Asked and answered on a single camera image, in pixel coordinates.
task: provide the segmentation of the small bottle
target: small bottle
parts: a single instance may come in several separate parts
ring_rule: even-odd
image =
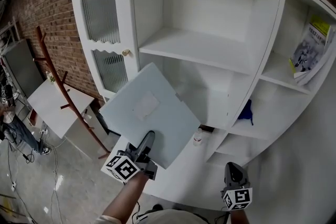
[[[202,143],[202,129],[198,128],[197,132],[194,133],[194,146],[199,146]]]

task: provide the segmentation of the sneaker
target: sneaker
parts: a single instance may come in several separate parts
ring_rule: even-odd
[[[41,153],[41,155],[48,155],[51,152],[51,149],[48,147],[44,147],[43,148],[43,152]]]
[[[160,204],[156,204],[156,205],[153,206],[152,210],[161,211],[161,210],[163,210],[163,207]]]

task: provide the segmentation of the magazine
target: magazine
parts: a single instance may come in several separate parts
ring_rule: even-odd
[[[317,73],[326,62],[327,57],[321,62],[324,55],[330,55],[330,42],[334,31],[329,24],[320,17],[312,15],[303,32],[302,42],[290,58],[294,79],[298,85],[304,85]],[[310,76],[307,74],[316,69]]]

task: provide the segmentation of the hand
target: hand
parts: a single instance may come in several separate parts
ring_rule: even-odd
[[[137,183],[140,185],[145,185],[147,183],[149,179],[148,175],[145,175],[143,172],[137,172],[137,174],[135,176],[133,176],[128,183],[132,182],[132,183]]]

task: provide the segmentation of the cabinet door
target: cabinet door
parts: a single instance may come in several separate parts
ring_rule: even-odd
[[[107,126],[138,147],[155,132],[149,157],[163,168],[176,159],[200,126],[199,120],[150,63],[101,109]]]
[[[133,0],[72,0],[72,4],[97,89],[111,98],[139,71]]]

